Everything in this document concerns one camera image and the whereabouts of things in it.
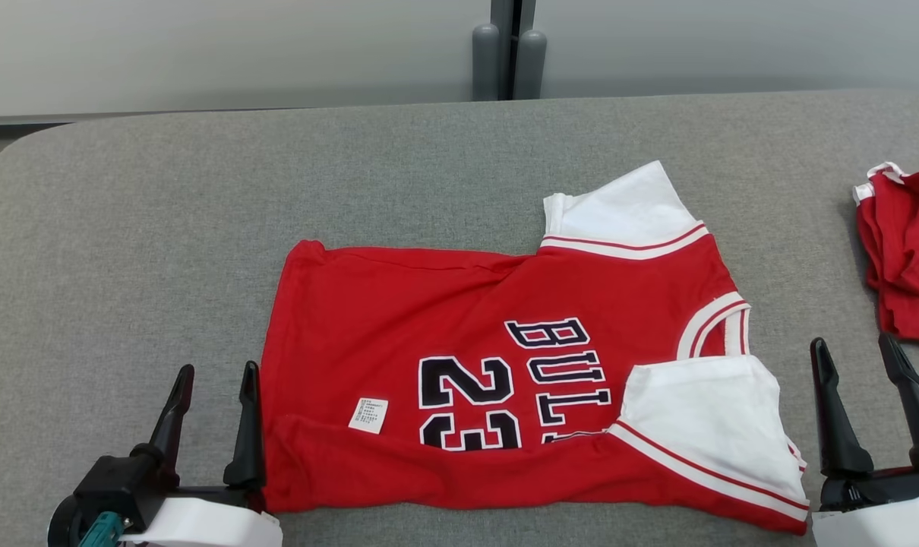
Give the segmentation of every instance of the white label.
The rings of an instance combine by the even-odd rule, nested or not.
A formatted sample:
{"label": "white label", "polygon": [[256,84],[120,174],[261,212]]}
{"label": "white label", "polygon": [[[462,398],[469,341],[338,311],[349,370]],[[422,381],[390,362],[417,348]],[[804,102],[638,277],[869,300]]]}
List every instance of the white label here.
{"label": "white label", "polygon": [[363,432],[378,433],[382,430],[382,422],[386,420],[386,411],[389,401],[382,399],[358,399],[358,407],[352,415],[348,426],[361,429]]}

